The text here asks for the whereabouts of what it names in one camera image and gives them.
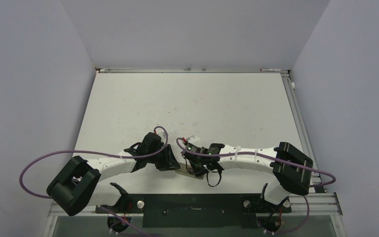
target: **white table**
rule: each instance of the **white table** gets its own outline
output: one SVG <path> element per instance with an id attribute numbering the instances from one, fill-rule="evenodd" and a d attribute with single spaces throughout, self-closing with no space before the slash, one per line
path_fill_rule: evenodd
<path id="1" fill-rule="evenodd" d="M 77 150 L 116 154 L 164 126 L 178 162 L 185 163 L 177 137 L 197 135 L 204 146 L 225 143 L 269 148 L 290 142 L 302 150 L 281 74 L 242 73 L 99 73 L 96 75 Z M 95 155 L 79 154 L 85 159 Z M 260 193 L 272 176 L 251 170 L 223 172 L 217 187 L 153 164 L 103 182 L 116 182 L 129 193 Z M 217 174 L 210 174 L 215 184 Z"/>

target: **wall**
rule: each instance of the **wall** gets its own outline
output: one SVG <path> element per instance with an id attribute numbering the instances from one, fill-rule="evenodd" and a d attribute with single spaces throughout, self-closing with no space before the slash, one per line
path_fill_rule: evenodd
<path id="1" fill-rule="evenodd" d="M 58 0 L 0 1 L 0 237 L 41 236 L 50 201 L 26 194 L 21 170 L 74 147 L 95 70 Z M 29 171 L 45 194 L 66 157 Z"/>
<path id="2" fill-rule="evenodd" d="M 329 0 L 61 0 L 100 68 L 290 69 Z"/>
<path id="3" fill-rule="evenodd" d="M 348 236 L 379 237 L 379 1 L 332 0 L 292 78 Z"/>

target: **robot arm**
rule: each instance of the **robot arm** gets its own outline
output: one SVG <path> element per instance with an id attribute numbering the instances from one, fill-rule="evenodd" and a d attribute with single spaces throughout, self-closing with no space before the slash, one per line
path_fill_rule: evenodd
<path id="1" fill-rule="evenodd" d="M 290 143 L 281 142 L 276 148 L 246 149 L 219 143 L 212 143 L 209 148 L 200 148 L 194 145 L 198 142 L 199 139 L 197 137 L 189 138 L 184 143 L 186 147 L 182 154 L 184 158 L 190 161 L 195 176 L 201 176 L 208 173 L 209 170 L 217 170 L 221 175 L 223 170 L 232 168 L 251 169 L 272 174 L 275 179 L 270 184 L 264 186 L 262 198 L 274 205 L 281 204 L 290 194 L 308 194 L 311 171 L 292 167 L 257 155 L 260 153 L 269 157 L 312 167 L 313 161 Z M 194 152 L 209 156 L 199 156 L 194 154 Z"/>
<path id="2" fill-rule="evenodd" d="M 165 139 L 165 133 L 150 132 L 141 143 L 136 143 L 118 154 L 125 158 L 103 157 L 85 160 L 80 156 L 75 156 L 68 161 L 47 187 L 47 194 L 69 216 L 78 214 L 86 206 L 113 206 L 127 192 L 116 183 L 99 183 L 100 181 L 122 173 L 134 172 L 144 168 L 147 163 L 155 164 L 158 170 L 180 168 L 170 145 L 166 145 L 164 150 L 155 156 L 130 158 L 130 155 L 145 156 L 159 151 L 164 146 Z"/>

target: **white backdrop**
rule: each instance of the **white backdrop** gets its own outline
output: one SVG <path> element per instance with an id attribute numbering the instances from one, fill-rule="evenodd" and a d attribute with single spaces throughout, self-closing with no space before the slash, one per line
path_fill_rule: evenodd
<path id="1" fill-rule="evenodd" d="M 348 236 L 379 237 L 379 1 L 332 0 L 292 77 Z"/>
<path id="2" fill-rule="evenodd" d="M 25 193 L 21 170 L 73 148 L 95 69 L 58 0 L 0 1 L 0 237 L 41 236 L 49 200 Z M 65 157 L 31 169 L 45 194 Z"/>
<path id="3" fill-rule="evenodd" d="M 100 68 L 290 69 L 329 0 L 61 0 Z"/>

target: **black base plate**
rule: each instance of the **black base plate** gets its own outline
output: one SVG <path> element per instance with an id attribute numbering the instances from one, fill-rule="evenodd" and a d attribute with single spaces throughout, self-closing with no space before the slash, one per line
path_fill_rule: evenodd
<path id="1" fill-rule="evenodd" d="M 256 213 L 271 213 L 272 205 L 259 198 L 260 194 L 129 194 L 130 210 L 110 207 L 118 213 L 144 213 L 143 228 L 213 228 L 241 226 L 257 228 Z M 136 203 L 145 202 L 143 209 Z M 244 200 L 250 200 L 248 211 Z M 283 213 L 291 208 L 282 207 Z"/>

